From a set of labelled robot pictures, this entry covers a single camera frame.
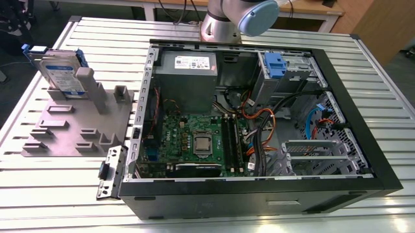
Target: power supply label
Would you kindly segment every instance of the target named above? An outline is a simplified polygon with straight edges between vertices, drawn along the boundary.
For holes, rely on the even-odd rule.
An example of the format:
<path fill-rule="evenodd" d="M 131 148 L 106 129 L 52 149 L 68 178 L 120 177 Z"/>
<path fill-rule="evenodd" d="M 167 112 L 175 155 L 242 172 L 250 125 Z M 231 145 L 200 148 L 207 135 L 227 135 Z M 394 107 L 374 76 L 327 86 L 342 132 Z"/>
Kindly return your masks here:
<path fill-rule="evenodd" d="M 210 69 L 208 57 L 178 56 L 175 69 Z"/>

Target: table leg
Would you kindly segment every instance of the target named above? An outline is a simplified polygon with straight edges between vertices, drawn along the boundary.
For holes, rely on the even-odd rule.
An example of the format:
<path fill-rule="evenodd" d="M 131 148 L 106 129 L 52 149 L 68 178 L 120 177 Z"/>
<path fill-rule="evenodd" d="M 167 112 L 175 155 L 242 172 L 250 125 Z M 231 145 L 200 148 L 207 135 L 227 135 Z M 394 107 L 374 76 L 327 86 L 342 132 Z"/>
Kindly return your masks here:
<path fill-rule="evenodd" d="M 335 26 L 339 16 L 329 15 L 319 29 L 321 33 L 329 33 Z"/>
<path fill-rule="evenodd" d="M 54 11 L 59 11 L 60 7 L 59 7 L 59 2 L 58 1 L 50 1 L 51 7 Z"/>
<path fill-rule="evenodd" d="M 155 17 L 155 5 L 151 3 L 143 3 L 144 8 L 144 14 L 146 14 L 146 20 L 147 21 L 156 21 Z"/>

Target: slotted aluminum surface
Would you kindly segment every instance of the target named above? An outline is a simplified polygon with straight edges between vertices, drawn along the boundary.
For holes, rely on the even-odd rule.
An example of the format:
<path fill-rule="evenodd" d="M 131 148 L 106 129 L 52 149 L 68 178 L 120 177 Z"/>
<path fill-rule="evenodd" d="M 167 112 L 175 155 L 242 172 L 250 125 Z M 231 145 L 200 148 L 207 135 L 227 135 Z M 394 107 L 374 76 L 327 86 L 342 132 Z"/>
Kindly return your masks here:
<path fill-rule="evenodd" d="M 163 22 L 83 18 L 68 23 L 55 48 L 79 47 L 104 87 L 127 85 L 138 92 L 150 38 L 199 40 L 198 30 Z M 415 231 L 414 110 L 365 46 L 349 35 L 281 30 L 243 37 L 243 43 L 326 50 L 405 189 L 330 214 L 142 221 L 123 201 L 95 200 L 103 158 L 20 155 L 50 98 L 47 82 L 38 73 L 0 131 L 0 229 L 60 228 L 59 232 L 78 233 L 119 228 L 135 233 L 136 228 L 140 232 L 183 232 L 184 228 L 188 232 L 250 233 Z"/>

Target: cpu socket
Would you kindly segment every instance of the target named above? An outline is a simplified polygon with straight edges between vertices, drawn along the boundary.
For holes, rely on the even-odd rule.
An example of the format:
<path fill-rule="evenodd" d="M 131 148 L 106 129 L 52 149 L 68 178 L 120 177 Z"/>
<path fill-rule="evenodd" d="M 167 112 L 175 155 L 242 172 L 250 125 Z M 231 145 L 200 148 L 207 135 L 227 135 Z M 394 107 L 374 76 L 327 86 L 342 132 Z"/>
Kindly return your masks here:
<path fill-rule="evenodd" d="M 208 158 L 212 154 L 211 134 L 194 134 L 194 154 L 203 159 Z"/>

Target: ram slot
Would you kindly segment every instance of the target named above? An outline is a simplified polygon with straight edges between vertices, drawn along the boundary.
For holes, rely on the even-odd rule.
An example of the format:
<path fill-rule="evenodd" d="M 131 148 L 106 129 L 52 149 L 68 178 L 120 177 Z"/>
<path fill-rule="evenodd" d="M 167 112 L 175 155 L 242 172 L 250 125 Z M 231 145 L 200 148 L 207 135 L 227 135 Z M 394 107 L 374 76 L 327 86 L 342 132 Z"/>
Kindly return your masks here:
<path fill-rule="evenodd" d="M 223 152 L 226 158 L 226 167 L 227 170 L 234 168 L 233 160 L 231 160 L 231 147 L 230 147 L 230 132 L 228 132 L 228 118 L 224 116 L 222 117 L 222 145 L 223 145 Z"/>
<path fill-rule="evenodd" d="M 234 118 L 228 119 L 228 130 L 230 130 L 230 146 L 231 146 L 231 161 L 233 161 L 233 168 L 235 170 L 237 167 L 239 167 L 239 161 L 238 161 L 238 133 L 235 131 L 235 120 Z"/>
<path fill-rule="evenodd" d="M 239 123 L 237 117 L 234 118 L 235 122 L 235 134 L 237 134 L 237 166 L 239 167 L 239 171 L 243 172 L 243 166 L 241 166 L 241 163 L 243 162 L 243 154 L 242 154 L 242 139 L 239 137 Z"/>

